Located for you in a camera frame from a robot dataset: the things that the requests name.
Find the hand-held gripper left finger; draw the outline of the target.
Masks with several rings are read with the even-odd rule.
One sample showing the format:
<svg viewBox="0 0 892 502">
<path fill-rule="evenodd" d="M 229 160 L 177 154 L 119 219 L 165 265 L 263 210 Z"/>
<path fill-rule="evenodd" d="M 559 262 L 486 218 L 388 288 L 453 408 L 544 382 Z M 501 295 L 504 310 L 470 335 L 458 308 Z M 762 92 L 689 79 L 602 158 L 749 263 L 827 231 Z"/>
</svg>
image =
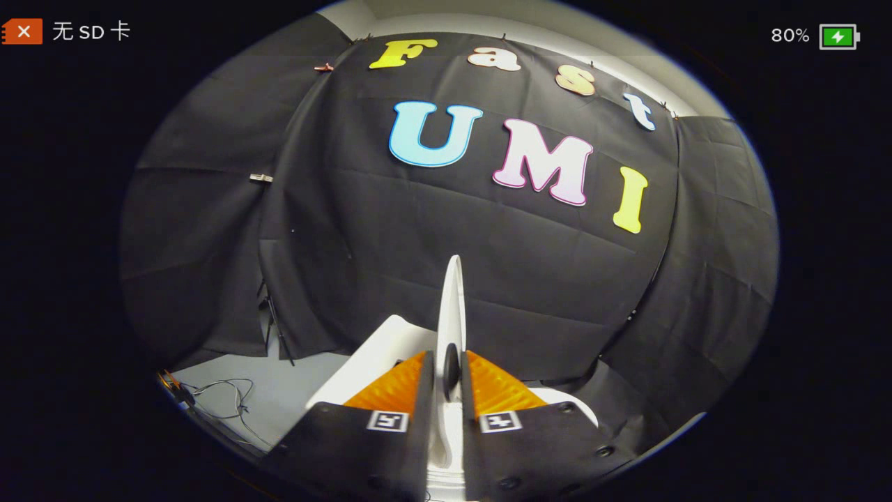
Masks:
<svg viewBox="0 0 892 502">
<path fill-rule="evenodd" d="M 354 404 L 321 401 L 268 454 L 296 501 L 424 501 L 436 365 L 423 351 Z"/>
</svg>

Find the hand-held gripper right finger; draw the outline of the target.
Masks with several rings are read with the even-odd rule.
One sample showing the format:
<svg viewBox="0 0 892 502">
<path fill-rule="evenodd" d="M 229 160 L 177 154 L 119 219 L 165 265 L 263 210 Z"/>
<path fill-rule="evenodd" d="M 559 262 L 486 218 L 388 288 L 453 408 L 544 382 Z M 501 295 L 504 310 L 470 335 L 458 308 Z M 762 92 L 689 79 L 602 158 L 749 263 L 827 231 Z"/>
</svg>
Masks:
<svg viewBox="0 0 892 502">
<path fill-rule="evenodd" d="M 580 402 L 548 402 L 472 351 L 461 365 L 466 499 L 568 501 L 635 460 Z"/>
</svg>

